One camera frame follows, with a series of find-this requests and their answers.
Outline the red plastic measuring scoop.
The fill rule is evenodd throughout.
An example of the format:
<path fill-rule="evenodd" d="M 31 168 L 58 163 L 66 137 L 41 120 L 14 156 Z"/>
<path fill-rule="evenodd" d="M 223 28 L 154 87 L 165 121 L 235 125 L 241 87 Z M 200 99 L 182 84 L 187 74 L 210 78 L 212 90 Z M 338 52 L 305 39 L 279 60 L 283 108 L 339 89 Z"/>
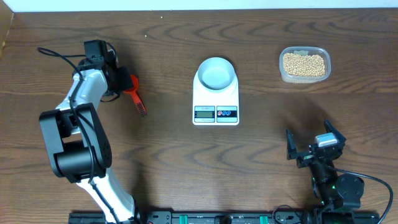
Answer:
<path fill-rule="evenodd" d="M 142 99 L 137 92 L 139 89 L 139 79 L 135 75 L 130 75 L 130 77 L 133 87 L 125 90 L 124 92 L 131 96 L 138 112 L 140 112 L 142 116 L 147 116 L 146 107 L 144 106 L 144 103 L 142 102 Z"/>

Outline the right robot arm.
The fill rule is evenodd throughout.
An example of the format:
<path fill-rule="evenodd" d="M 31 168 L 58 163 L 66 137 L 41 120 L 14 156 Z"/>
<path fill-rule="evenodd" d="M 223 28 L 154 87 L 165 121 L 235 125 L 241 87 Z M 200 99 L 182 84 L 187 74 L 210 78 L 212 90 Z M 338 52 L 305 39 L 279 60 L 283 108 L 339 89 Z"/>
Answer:
<path fill-rule="evenodd" d="M 326 133 L 315 137 L 307 151 L 298 152 L 293 134 L 286 130 L 287 159 L 298 168 L 308 167 L 314 195 L 323 203 L 303 212 L 302 223 L 354 223 L 354 211 L 361 206 L 363 179 L 353 174 L 338 174 L 333 161 L 343 154 L 346 138 L 325 120 Z"/>

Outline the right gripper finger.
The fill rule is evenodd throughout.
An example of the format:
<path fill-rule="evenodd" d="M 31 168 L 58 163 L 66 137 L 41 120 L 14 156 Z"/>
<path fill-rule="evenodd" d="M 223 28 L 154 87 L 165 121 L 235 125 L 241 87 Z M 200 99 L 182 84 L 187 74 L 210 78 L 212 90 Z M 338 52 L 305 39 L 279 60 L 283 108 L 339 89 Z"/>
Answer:
<path fill-rule="evenodd" d="M 289 129 L 285 130 L 287 138 L 287 159 L 292 160 L 297 157 L 297 148 L 294 142 L 293 134 Z"/>
<path fill-rule="evenodd" d="M 326 129 L 326 133 L 333 133 L 337 140 L 337 144 L 344 144 L 346 142 L 346 138 L 331 124 L 329 120 L 324 120 L 324 127 Z"/>

